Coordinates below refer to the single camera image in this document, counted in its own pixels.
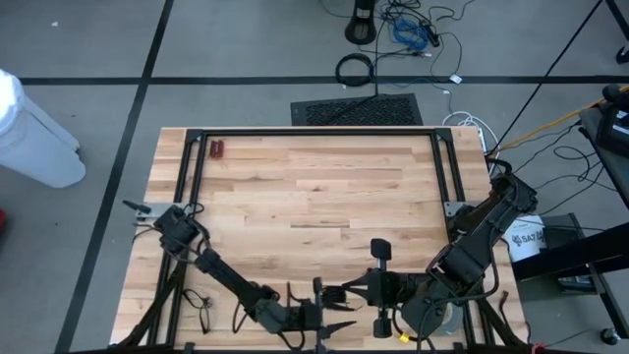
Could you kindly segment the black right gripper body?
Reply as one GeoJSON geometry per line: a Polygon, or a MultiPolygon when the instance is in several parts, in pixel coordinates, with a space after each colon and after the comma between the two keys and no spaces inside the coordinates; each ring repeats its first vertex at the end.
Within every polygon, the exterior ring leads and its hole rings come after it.
{"type": "Polygon", "coordinates": [[[391,244],[381,238],[371,239],[371,255],[376,259],[376,267],[368,273],[368,303],[377,307],[377,317],[372,323],[375,338],[392,336],[395,327],[399,294],[402,290],[401,274],[387,269],[392,259],[391,244]]]}

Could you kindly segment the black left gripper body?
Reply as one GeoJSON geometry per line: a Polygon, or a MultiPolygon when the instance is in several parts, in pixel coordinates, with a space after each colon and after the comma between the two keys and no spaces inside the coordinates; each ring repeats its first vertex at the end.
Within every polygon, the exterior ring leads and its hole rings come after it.
{"type": "Polygon", "coordinates": [[[315,354],[326,354],[327,349],[323,344],[326,335],[326,327],[323,323],[323,302],[322,302],[322,280],[315,277],[313,280],[314,297],[296,298],[302,310],[301,330],[312,330],[315,332],[315,354]]]}

